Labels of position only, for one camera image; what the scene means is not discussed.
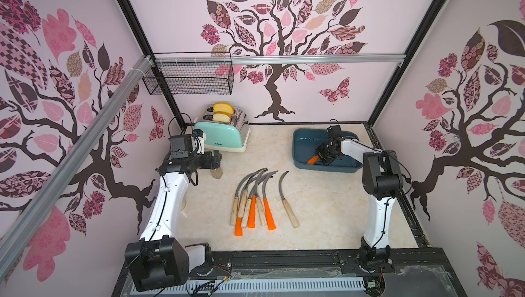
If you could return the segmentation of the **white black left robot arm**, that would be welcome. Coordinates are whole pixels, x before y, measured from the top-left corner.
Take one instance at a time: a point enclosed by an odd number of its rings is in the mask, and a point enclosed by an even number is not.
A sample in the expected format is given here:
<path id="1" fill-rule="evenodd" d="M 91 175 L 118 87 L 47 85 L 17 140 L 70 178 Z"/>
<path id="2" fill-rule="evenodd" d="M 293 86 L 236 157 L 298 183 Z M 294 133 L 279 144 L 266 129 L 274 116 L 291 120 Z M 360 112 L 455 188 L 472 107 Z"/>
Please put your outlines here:
<path id="1" fill-rule="evenodd" d="M 158 169 L 159 195 L 139 240 L 127 245 L 124 257 L 139 292 L 183 286 L 191 273 L 212 271 L 212 251 L 207 242 L 183 246 L 176 238 L 185 193 L 198 180 L 199 169 L 218 169 L 222 155 L 204 152 L 186 158 L 165 157 Z"/>

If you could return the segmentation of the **orange handle sickle boxed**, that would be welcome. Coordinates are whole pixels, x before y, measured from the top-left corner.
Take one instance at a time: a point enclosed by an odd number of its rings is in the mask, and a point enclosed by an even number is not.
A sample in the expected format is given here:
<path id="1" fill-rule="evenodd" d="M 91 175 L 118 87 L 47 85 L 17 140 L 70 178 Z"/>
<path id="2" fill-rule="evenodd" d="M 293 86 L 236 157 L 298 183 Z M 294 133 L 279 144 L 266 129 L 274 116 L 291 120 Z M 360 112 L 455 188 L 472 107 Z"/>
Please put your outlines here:
<path id="1" fill-rule="evenodd" d="M 313 156 L 307 164 L 315 164 L 319 160 L 319 156 Z"/>

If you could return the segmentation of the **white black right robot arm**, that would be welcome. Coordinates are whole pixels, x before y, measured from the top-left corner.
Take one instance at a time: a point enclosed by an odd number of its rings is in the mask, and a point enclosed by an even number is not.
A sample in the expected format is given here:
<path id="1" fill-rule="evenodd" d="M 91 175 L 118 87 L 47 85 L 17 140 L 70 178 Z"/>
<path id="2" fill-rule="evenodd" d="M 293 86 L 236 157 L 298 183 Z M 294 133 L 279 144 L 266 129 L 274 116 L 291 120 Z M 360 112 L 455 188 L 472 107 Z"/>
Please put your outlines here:
<path id="1" fill-rule="evenodd" d="M 392 209 L 403 188 L 400 164 L 392 150 L 372 148 L 346 137 L 339 125 L 330 126 L 327 134 L 328 140 L 315 152 L 323 164 L 332 164 L 343 156 L 362 164 L 362 186 L 369 195 L 369 216 L 358 261 L 363 270 L 373 272 L 390 258 Z"/>

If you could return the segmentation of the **teal plastic storage box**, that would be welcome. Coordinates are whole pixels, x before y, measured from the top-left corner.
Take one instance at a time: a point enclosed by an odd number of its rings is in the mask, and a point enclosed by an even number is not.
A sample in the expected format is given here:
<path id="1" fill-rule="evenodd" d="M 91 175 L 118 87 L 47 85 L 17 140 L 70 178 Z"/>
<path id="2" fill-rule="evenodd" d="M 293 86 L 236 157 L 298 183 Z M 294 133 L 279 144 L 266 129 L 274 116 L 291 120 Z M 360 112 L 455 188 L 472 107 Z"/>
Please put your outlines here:
<path id="1" fill-rule="evenodd" d="M 343 156 L 332 164 L 324 164 L 318 160 L 315 164 L 308 164 L 314 156 L 316 148 L 328 140 L 328 133 L 323 129 L 299 128 L 293 133 L 292 154 L 294 165 L 298 169 L 311 171 L 325 171 L 354 174 L 362 168 L 362 163 Z"/>

